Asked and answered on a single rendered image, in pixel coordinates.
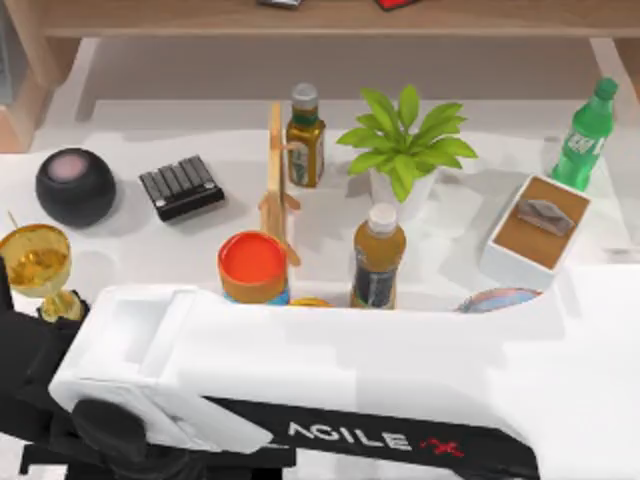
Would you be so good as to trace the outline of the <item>gold trophy cup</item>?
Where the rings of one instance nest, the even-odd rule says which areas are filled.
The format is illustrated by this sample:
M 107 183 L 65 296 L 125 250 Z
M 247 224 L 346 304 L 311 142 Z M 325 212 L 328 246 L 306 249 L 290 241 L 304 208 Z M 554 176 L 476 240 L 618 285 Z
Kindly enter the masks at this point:
M 0 239 L 0 256 L 10 287 L 39 299 L 38 315 L 47 322 L 83 320 L 89 307 L 76 291 L 66 288 L 72 266 L 66 234 L 49 224 L 20 225 L 13 216 L 9 220 L 13 230 Z

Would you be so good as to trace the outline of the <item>orange-lidded can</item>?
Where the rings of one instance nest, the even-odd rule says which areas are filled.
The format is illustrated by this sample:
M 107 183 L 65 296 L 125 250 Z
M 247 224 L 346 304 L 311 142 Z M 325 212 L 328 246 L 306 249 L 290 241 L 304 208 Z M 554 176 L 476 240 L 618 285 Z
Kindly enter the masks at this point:
M 223 296 L 246 304 L 288 305 L 288 259 L 284 247 L 261 231 L 228 238 L 217 253 Z

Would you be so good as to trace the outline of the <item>black round speaker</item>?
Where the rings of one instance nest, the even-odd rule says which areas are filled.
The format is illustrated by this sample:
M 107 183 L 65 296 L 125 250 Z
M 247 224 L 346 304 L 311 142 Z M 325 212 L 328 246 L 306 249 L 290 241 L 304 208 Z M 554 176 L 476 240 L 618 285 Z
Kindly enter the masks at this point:
M 35 179 L 39 204 L 58 223 L 87 228 L 112 209 L 116 181 L 108 164 L 96 153 L 79 147 L 48 155 Z

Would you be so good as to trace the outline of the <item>black ribbed box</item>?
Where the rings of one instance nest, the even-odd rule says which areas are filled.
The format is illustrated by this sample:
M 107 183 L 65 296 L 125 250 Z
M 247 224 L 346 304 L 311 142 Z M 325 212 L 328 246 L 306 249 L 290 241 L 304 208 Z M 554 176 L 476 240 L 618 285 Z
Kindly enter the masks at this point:
M 139 180 L 162 222 L 169 222 L 226 200 L 200 155 L 139 175 Z

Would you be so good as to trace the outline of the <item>wooden cup stand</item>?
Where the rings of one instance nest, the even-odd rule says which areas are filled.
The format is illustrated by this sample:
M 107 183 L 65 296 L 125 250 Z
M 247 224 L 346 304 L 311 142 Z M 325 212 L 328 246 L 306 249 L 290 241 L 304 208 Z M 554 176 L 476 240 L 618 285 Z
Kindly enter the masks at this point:
M 271 105 L 269 117 L 269 153 L 267 156 L 267 189 L 258 209 L 260 229 L 274 237 L 287 252 L 289 264 L 298 267 L 301 260 L 287 238 L 288 211 L 300 209 L 300 202 L 286 191 L 284 153 L 292 150 L 283 141 L 281 104 Z

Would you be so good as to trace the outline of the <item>brown bottle with white cap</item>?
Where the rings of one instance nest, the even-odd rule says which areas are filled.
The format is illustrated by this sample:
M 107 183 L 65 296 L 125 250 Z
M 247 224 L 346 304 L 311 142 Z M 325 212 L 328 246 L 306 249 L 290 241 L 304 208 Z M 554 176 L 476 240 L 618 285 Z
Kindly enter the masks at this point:
M 396 305 L 396 277 L 406 249 L 406 235 L 396 209 L 375 204 L 354 238 L 355 274 L 350 306 L 391 310 Z

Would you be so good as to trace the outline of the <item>yellow bottle with grey cap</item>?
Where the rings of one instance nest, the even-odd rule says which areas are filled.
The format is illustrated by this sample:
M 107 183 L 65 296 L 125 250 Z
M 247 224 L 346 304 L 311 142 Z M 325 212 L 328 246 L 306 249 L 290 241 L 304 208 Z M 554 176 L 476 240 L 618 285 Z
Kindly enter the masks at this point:
M 289 180 L 304 188 L 318 186 L 324 172 L 325 122 L 319 116 L 317 89 L 299 83 L 292 90 L 291 118 L 286 129 Z

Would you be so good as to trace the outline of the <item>blue and red round plate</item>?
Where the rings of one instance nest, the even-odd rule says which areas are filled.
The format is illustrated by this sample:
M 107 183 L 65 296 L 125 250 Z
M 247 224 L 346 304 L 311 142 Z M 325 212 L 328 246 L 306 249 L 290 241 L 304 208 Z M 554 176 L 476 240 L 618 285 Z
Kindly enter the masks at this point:
M 469 296 L 455 312 L 486 313 L 522 304 L 540 295 L 540 291 L 528 288 L 492 288 Z

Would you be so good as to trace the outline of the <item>green plant in white pot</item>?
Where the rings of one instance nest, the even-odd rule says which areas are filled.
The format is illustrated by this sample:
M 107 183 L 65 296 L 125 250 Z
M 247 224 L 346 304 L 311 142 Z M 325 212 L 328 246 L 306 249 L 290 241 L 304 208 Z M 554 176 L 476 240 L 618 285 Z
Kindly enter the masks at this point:
M 478 157 L 460 137 L 463 105 L 445 102 L 421 115 L 413 85 L 396 101 L 373 88 L 363 88 L 361 96 L 369 112 L 337 140 L 358 151 L 348 173 L 368 175 L 372 201 L 391 204 L 401 220 L 411 221 L 425 208 L 441 169 L 460 170 L 463 159 Z

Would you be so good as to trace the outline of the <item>wooden open shelf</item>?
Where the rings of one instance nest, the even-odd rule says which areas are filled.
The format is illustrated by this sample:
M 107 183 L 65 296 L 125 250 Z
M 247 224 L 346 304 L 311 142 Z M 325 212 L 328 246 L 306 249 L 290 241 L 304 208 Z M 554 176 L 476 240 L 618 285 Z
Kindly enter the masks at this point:
M 391 13 L 374 0 L 0 0 L 27 59 L 14 101 L 0 101 L 0 152 L 26 151 L 49 93 L 84 37 L 251 34 L 610 37 L 640 99 L 640 0 L 418 0 Z

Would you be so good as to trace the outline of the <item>white and brown tissue box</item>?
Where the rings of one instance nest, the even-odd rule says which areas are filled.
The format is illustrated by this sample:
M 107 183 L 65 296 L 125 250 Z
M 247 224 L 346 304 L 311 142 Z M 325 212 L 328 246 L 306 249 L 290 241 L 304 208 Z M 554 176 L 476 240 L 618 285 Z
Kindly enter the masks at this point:
M 546 290 L 578 238 L 590 204 L 579 191 L 529 176 L 488 235 L 480 271 L 505 287 Z

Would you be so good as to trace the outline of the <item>green bottle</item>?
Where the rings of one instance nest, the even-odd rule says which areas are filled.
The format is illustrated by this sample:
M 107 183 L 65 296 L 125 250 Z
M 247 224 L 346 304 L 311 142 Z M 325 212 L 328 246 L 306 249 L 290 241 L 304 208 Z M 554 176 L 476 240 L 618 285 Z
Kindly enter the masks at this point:
M 592 170 L 614 128 L 617 91 L 618 83 L 614 79 L 599 79 L 588 101 L 574 113 L 558 161 L 551 171 L 553 180 L 575 190 L 587 189 Z

